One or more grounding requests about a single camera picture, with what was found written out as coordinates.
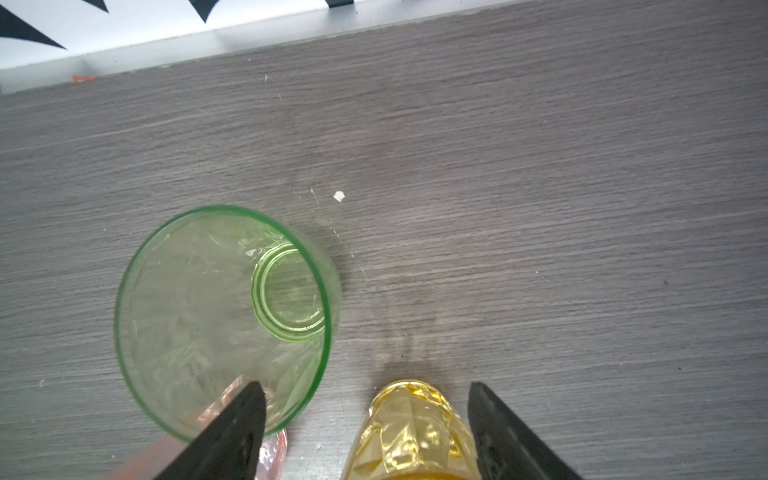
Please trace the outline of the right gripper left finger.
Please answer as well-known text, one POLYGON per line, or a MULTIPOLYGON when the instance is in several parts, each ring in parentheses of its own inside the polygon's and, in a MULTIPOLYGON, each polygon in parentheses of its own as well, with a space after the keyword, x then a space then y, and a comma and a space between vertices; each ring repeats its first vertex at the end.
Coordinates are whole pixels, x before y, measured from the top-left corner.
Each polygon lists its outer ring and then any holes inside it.
POLYGON ((253 479, 266 424, 266 396, 247 384, 157 480, 253 479))

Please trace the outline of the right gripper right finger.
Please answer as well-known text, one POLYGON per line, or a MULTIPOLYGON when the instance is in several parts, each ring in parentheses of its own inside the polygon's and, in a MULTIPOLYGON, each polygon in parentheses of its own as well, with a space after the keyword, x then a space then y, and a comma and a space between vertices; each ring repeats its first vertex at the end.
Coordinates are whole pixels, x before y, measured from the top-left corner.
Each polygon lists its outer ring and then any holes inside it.
POLYGON ((468 417, 484 480, 581 480, 486 384, 471 384, 468 417))

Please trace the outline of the small green plastic cup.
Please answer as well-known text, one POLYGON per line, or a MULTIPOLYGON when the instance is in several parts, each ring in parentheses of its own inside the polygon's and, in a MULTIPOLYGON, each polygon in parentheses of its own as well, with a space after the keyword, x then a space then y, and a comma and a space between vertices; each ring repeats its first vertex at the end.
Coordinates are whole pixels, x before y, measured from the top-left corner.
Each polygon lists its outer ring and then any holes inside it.
POLYGON ((249 383, 265 432, 317 391, 342 302, 339 270, 309 237, 234 205, 184 212, 139 247, 114 308, 116 356, 145 414, 191 441, 249 383))

